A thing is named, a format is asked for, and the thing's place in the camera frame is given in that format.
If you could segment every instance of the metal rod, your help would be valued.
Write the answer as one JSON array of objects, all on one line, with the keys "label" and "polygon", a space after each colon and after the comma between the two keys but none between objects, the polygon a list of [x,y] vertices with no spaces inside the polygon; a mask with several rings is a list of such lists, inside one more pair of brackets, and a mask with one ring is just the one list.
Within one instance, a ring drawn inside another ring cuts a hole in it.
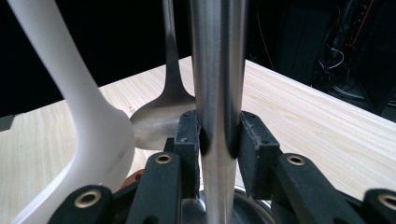
[{"label": "metal rod", "polygon": [[190,0],[207,223],[230,223],[245,68],[247,0]]}]

